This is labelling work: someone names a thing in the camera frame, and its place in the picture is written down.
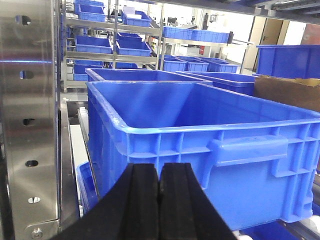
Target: blue plastic crate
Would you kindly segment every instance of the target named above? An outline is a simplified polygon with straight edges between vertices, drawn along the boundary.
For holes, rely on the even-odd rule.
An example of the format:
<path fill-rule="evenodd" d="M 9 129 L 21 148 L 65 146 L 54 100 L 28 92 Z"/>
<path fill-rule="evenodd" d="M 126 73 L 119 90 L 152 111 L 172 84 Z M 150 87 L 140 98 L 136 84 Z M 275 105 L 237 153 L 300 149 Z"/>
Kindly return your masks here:
<path fill-rule="evenodd" d="M 103 6 L 78 5 L 78 18 L 81 20 L 105 22 L 106 15 Z"/>
<path fill-rule="evenodd" d="M 128 163 L 152 163 L 158 173 L 164 163 L 191 163 L 232 230 L 312 215 L 319 112 L 199 83 L 87 86 L 88 149 L 102 195 Z"/>
<path fill-rule="evenodd" d="M 211 43 L 227 43 L 229 33 L 215 32 L 209 30 L 192 30 L 191 40 L 211 42 Z"/>
<path fill-rule="evenodd" d="M 188 72 L 206 72 L 209 63 L 201 61 L 196 57 L 178 56 L 178 59 L 186 61 L 185 70 Z"/>
<path fill-rule="evenodd" d="M 102 69 L 102 66 L 92 66 L 92 65 L 74 65 L 73 66 L 73 80 L 75 81 L 88 81 L 89 77 L 85 70 L 88 68 Z"/>
<path fill-rule="evenodd" d="M 152 21 L 151 17 L 145 14 L 143 11 L 135 11 L 136 15 L 141 15 L 141 19 L 131 18 L 128 17 L 127 14 L 124 12 L 122 15 L 123 23 L 126 25 L 134 25 L 140 27 L 149 27 Z"/>
<path fill-rule="evenodd" d="M 113 64 L 112 62 L 109 63 L 109 69 L 112 69 Z M 138 65 L 136 63 L 131 62 L 116 62 L 115 63 L 116 69 L 137 69 Z"/>
<path fill-rule="evenodd" d="M 112 54 L 113 51 L 109 39 L 93 36 L 76 36 L 75 50 L 99 54 Z"/>
<path fill-rule="evenodd" d="M 120 55 L 133 55 L 149 57 L 151 54 L 150 46 L 142 41 L 117 40 L 117 53 Z"/>
<path fill-rule="evenodd" d="M 80 190 L 80 200 L 83 207 L 83 213 L 86 214 L 98 202 L 89 162 L 85 162 L 76 168 L 76 180 Z"/>
<path fill-rule="evenodd" d="M 93 6 L 104 6 L 102 1 L 93 1 L 93 0 L 74 0 L 73 7 L 74 13 L 79 14 L 79 5 L 93 5 Z"/>
<path fill-rule="evenodd" d="M 239 94 L 254 95 L 255 77 L 228 72 L 177 72 L 196 78 L 212 81 L 212 86 L 230 90 Z"/>
<path fill-rule="evenodd" d="M 301 240 L 277 221 L 243 229 L 241 232 L 254 240 Z"/>
<path fill-rule="evenodd" d="M 281 78 L 320 78 L 320 45 L 258 45 L 257 74 Z"/>
<path fill-rule="evenodd" d="M 184 71 L 186 69 L 186 65 L 186 61 L 173 56 L 165 56 L 163 61 L 163 70 L 168 72 Z"/>
<path fill-rule="evenodd" d="M 103 61 L 93 61 L 93 60 L 74 60 L 76 65 L 94 65 L 94 66 L 103 66 Z"/>
<path fill-rule="evenodd" d="M 189 82 L 212 86 L 212 81 L 168 71 L 145 69 L 86 69 L 89 82 Z"/>
<path fill-rule="evenodd" d="M 192 30 L 173 26 L 164 26 L 162 36 L 170 39 L 192 39 Z"/>
<path fill-rule="evenodd" d="M 140 37 L 136 33 L 118 32 L 118 34 L 116 35 L 116 39 L 118 39 L 118 40 L 126 40 L 126 41 L 142 42 L 142 37 Z"/>
<path fill-rule="evenodd" d="M 236 73 L 238 65 L 228 63 L 219 58 L 200 57 L 200 59 L 209 64 L 208 72 Z"/>

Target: screw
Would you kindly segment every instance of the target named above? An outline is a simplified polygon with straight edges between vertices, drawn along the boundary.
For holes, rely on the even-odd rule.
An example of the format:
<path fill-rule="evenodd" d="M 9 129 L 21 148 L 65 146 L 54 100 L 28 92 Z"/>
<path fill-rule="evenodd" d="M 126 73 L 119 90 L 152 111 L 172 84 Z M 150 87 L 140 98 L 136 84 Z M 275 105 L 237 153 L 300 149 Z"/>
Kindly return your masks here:
<path fill-rule="evenodd" d="M 41 230 L 41 228 L 34 229 L 31 233 L 33 239 L 40 239 L 43 235 L 44 232 Z"/>

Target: hole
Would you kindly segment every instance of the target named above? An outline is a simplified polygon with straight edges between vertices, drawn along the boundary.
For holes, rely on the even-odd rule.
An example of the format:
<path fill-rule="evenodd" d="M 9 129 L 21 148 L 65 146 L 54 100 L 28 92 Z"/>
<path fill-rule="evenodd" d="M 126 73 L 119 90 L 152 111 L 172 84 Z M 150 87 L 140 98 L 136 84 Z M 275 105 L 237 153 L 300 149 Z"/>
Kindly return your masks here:
<path fill-rule="evenodd" d="M 26 70 L 20 71 L 20 79 L 32 79 L 34 76 L 35 75 L 32 71 L 26 71 Z"/>
<path fill-rule="evenodd" d="M 31 24 L 31 19 L 28 16 L 17 15 L 15 16 L 15 23 L 23 26 L 28 26 Z"/>
<path fill-rule="evenodd" d="M 25 163 L 25 166 L 28 167 L 28 168 L 30 168 L 30 167 L 35 167 L 35 166 L 37 166 L 38 164 L 39 164 L 38 161 L 36 161 L 36 160 L 31 160 L 31 161 L 27 161 L 27 162 Z"/>
<path fill-rule="evenodd" d="M 38 202 L 40 202 L 40 197 L 38 197 L 38 196 L 34 196 L 34 197 L 30 197 L 29 199 L 28 199 L 28 203 L 30 203 L 30 204 L 36 204 L 36 203 L 38 203 Z"/>
<path fill-rule="evenodd" d="M 25 118 L 22 120 L 22 123 L 25 126 L 33 126 L 35 125 L 35 120 L 33 118 Z"/>

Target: stainless steel panel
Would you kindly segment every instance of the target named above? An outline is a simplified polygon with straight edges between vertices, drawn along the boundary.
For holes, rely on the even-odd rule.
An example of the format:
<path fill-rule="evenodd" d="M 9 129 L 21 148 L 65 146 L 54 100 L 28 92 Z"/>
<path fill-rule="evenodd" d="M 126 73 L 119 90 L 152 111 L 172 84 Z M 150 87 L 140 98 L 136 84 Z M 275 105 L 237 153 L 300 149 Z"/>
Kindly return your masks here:
<path fill-rule="evenodd" d="M 16 240 L 58 231 L 53 19 L 51 0 L 1 1 L 1 114 Z"/>

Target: cardboard box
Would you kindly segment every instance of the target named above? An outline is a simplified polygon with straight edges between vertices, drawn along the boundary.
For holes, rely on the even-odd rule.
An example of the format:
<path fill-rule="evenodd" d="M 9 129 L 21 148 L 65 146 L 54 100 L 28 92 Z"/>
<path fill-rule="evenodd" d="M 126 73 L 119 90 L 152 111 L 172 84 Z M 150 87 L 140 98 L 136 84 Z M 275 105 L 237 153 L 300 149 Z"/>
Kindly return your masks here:
<path fill-rule="evenodd" d="M 320 112 L 320 79 L 261 75 L 255 79 L 254 96 Z"/>

